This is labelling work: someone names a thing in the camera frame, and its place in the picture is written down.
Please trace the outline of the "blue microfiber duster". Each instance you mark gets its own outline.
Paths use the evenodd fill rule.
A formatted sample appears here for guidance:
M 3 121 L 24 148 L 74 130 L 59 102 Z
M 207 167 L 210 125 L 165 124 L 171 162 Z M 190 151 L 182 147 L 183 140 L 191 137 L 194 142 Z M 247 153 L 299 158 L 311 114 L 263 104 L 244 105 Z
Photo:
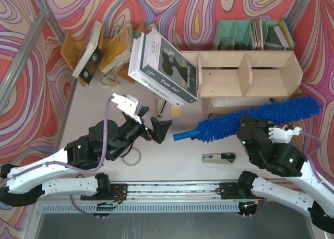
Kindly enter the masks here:
M 322 105 L 311 96 L 289 98 L 282 102 L 250 107 L 201 121 L 194 130 L 174 134 L 173 140 L 195 137 L 203 142 L 212 142 L 227 138 L 239 130 L 243 114 L 281 125 L 311 118 L 320 114 L 321 109 Z

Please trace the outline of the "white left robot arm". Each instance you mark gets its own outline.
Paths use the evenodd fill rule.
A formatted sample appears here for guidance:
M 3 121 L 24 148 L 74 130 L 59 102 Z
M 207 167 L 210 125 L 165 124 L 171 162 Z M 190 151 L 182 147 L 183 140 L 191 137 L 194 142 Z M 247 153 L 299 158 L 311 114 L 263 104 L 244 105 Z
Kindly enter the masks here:
M 31 164 L 2 165 L 1 202 L 22 207 L 45 197 L 67 195 L 110 200 L 115 191 L 108 175 L 99 172 L 104 162 L 126 157 L 139 137 L 161 144 L 173 123 L 151 117 L 149 128 L 143 120 L 148 111 L 149 107 L 136 97 L 112 94 L 104 119 L 90 127 L 87 135 Z

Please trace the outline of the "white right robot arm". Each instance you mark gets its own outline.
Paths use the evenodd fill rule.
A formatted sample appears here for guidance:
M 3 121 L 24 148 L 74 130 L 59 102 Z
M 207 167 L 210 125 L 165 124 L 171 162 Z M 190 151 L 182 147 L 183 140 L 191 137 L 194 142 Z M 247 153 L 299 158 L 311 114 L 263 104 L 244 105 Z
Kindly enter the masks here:
M 294 191 L 249 171 L 239 176 L 236 188 L 244 198 L 253 196 L 274 200 L 309 218 L 319 229 L 333 233 L 333 183 L 321 175 L 312 160 L 293 146 L 293 136 L 301 128 L 276 128 L 271 121 L 241 116 L 236 133 L 250 163 L 260 169 L 284 177 L 300 188 Z

